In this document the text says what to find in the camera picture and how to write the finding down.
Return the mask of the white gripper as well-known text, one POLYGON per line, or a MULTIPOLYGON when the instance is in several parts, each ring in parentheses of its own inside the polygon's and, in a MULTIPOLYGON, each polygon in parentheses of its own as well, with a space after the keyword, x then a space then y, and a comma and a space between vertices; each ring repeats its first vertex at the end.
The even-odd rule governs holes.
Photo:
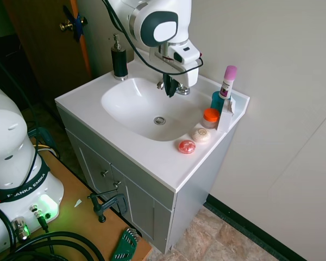
POLYGON ((169 43, 168 57, 173 59, 174 67, 179 75, 163 74, 165 93, 168 97, 173 97, 179 82, 186 87, 192 87, 197 83, 199 68, 197 60, 200 58, 200 51, 190 40, 180 43, 169 43))

